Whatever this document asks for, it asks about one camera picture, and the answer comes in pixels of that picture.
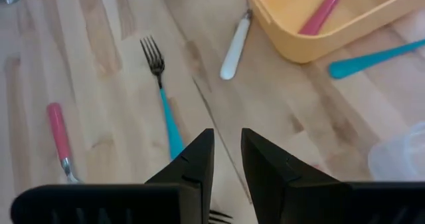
yellow plastic tray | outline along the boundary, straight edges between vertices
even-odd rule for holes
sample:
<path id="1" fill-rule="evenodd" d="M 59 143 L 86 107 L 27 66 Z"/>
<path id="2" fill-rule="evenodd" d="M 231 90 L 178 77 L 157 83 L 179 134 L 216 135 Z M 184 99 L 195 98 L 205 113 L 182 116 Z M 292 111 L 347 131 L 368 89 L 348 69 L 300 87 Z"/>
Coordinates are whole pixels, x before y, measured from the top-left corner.
<path id="1" fill-rule="evenodd" d="M 425 5 L 425 0 L 340 0 L 315 36 L 298 31 L 323 0 L 250 0 L 277 50 L 289 60 L 317 59 Z"/>

teal utensil handle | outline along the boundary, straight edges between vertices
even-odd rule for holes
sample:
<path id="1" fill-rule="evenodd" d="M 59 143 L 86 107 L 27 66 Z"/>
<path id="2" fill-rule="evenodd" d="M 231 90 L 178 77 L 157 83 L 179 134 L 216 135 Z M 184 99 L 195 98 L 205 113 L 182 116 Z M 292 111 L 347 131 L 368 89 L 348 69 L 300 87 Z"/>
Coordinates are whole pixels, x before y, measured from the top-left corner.
<path id="1" fill-rule="evenodd" d="M 374 66 L 380 62 L 384 62 L 398 55 L 403 55 L 409 51 L 413 51 L 421 46 L 425 45 L 425 39 L 416 41 L 407 45 L 373 53 L 370 55 L 360 56 L 357 58 L 349 58 L 346 60 L 339 60 L 329 65 L 328 71 L 332 78 L 340 79 L 355 74 L 356 72 L 362 71 L 366 68 Z"/>
<path id="2" fill-rule="evenodd" d="M 168 105 L 167 96 L 163 88 L 160 89 L 162 104 L 164 106 L 165 123 L 167 125 L 168 141 L 170 146 L 170 156 L 174 160 L 184 149 L 183 139 L 180 136 L 179 129 L 174 121 L 170 105 Z"/>

pink-handled spoon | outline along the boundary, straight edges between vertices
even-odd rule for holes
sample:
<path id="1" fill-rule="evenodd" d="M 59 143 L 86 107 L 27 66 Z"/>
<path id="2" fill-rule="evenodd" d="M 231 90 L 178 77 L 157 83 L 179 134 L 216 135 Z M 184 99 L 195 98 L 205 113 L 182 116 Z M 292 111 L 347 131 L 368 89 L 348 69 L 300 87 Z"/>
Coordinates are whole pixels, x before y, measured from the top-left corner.
<path id="1" fill-rule="evenodd" d="M 80 183 L 72 173 L 71 149 L 68 142 L 68 134 L 66 133 L 62 108 L 58 103 L 51 103 L 47 106 L 48 119 L 52 128 L 56 150 L 58 152 L 60 165 L 65 171 L 69 183 Z"/>
<path id="2" fill-rule="evenodd" d="M 302 35 L 317 35 L 332 10 L 338 4 L 338 1 L 324 0 L 298 33 Z"/>

white handle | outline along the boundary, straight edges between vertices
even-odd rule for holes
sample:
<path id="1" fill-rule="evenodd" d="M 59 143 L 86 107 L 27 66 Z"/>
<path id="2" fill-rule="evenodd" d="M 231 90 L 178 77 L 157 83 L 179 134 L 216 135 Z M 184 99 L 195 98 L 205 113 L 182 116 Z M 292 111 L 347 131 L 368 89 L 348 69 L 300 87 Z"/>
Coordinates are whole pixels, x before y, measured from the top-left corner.
<path id="1" fill-rule="evenodd" d="M 232 43 L 230 44 L 230 48 L 227 51 L 226 58 L 221 66 L 220 77 L 224 80 L 230 80 L 236 73 L 250 24 L 250 17 L 247 16 L 239 22 Z"/>

wooden tabletop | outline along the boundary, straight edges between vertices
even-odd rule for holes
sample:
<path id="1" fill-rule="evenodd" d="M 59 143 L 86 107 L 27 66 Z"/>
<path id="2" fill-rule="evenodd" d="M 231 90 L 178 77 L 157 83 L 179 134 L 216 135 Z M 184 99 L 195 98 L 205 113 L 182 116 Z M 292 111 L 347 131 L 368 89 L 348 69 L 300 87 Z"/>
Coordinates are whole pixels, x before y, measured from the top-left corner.
<path id="1" fill-rule="evenodd" d="M 59 102 L 78 177 L 143 183 L 169 163 L 159 90 L 139 39 L 165 56 L 184 142 L 215 129 L 212 207 L 256 223 L 241 128 L 342 180 L 370 179 L 367 154 L 425 118 L 425 49 L 343 80 L 327 65 L 425 37 L 425 11 L 311 64 L 282 58 L 255 20 L 236 77 L 221 62 L 246 0 L 22 0 L 0 8 L 0 222 L 20 192 L 66 183 L 46 106 Z"/>

